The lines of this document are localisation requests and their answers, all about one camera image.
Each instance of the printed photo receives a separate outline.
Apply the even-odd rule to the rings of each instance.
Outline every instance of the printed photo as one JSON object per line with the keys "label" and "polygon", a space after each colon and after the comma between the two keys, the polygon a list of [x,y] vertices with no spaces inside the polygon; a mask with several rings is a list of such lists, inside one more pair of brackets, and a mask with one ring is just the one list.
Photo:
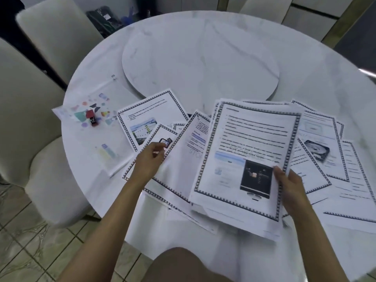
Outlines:
{"label": "printed photo", "polygon": [[306,145],[308,150],[313,154],[315,159],[320,162],[324,162],[330,152],[329,147],[318,144],[317,142],[305,141],[304,144]]}
{"label": "printed photo", "polygon": [[272,167],[246,160],[240,190],[246,191],[256,201],[261,197],[269,199],[272,176]]}
{"label": "printed photo", "polygon": [[165,148],[168,148],[170,146],[170,144],[172,143],[172,139],[170,139],[170,138],[168,138],[168,139],[161,138],[159,140],[159,142],[163,142],[166,145]]}
{"label": "printed photo", "polygon": [[152,132],[153,128],[156,126],[157,121],[155,118],[150,118],[147,121],[136,124],[130,127],[134,137],[137,140],[138,145],[143,144],[148,135]]}

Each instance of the white chair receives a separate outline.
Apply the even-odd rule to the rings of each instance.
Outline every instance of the white chair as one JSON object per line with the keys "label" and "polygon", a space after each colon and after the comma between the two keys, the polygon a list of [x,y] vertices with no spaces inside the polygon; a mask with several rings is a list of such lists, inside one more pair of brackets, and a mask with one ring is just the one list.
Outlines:
{"label": "white chair", "polygon": [[25,56],[0,39],[0,174],[25,187],[41,216],[72,225],[91,206],[69,168],[61,124],[52,108],[64,91]]}
{"label": "white chair", "polygon": [[21,11],[16,20],[66,84],[84,57],[103,40],[72,0],[45,0]]}

